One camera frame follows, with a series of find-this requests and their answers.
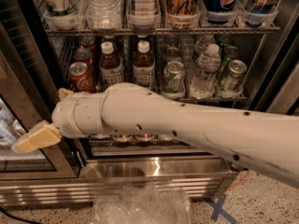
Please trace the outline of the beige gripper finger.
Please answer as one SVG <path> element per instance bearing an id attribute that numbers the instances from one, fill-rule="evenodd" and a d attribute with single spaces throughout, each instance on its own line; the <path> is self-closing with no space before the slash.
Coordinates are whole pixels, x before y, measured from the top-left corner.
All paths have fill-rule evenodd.
<path id="1" fill-rule="evenodd" d="M 71 90 L 60 88 L 58 90 L 58 96 L 61 101 L 70 100 L 73 97 L 74 93 Z"/>
<path id="2" fill-rule="evenodd" d="M 61 139 L 62 136 L 56 126 L 43 120 L 21 136 L 12 145 L 11 150 L 17 154 L 27 154 L 40 148 L 56 145 Z"/>

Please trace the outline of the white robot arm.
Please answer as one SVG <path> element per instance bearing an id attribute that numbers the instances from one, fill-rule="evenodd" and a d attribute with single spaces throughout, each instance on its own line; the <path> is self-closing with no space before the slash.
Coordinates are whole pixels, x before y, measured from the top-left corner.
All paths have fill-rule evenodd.
<path id="1" fill-rule="evenodd" d="M 19 154 L 91 134 L 168 134 L 186 144 L 299 188 L 299 118 L 184 104 L 133 83 L 101 93 L 69 93 L 52 122 L 37 123 L 12 145 Z"/>

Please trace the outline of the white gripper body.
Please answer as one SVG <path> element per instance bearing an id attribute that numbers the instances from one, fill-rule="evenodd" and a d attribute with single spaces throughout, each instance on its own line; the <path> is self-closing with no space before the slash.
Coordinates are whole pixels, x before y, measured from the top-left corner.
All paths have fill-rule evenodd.
<path id="1" fill-rule="evenodd" d="M 76 92 L 67 95 L 52 112 L 52 121 L 67 138 L 84 138 L 104 131 L 100 108 L 102 93 Z"/>

